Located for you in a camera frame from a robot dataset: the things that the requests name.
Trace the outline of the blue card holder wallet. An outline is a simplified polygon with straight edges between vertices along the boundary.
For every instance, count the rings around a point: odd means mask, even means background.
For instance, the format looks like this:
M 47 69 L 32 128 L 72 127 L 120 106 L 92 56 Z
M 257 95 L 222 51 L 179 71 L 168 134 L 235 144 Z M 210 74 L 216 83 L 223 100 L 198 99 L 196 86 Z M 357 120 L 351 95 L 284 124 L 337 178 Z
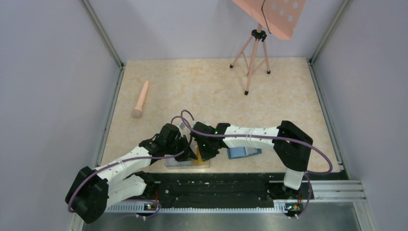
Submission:
M 227 153 L 229 159 L 239 159 L 261 154 L 262 150 L 252 147 L 234 147 L 228 148 Z

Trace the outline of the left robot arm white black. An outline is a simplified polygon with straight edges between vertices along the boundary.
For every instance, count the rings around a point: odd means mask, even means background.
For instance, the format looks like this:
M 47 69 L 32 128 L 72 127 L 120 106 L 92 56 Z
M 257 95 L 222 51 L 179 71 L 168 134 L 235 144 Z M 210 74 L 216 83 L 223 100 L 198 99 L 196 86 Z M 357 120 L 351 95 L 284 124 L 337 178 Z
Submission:
M 117 202 L 133 196 L 152 197 L 153 184 L 138 176 L 137 172 L 161 159 L 196 160 L 191 142 L 180 127 L 167 123 L 159 133 L 141 141 L 121 158 L 96 168 L 83 167 L 65 197 L 68 212 L 78 214 L 90 224 Z

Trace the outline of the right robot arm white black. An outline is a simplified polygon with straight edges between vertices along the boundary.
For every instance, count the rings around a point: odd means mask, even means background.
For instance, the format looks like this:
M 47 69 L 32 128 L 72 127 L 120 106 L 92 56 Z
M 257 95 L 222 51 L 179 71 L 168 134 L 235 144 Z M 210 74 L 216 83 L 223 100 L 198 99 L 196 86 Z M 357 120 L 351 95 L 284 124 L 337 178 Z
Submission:
M 255 148 L 274 151 L 286 167 L 282 192 L 295 198 L 302 191 L 303 175 L 308 168 L 313 139 L 291 121 L 269 128 L 246 128 L 219 123 L 214 128 L 196 122 L 190 131 L 202 157 L 211 159 L 222 148 Z

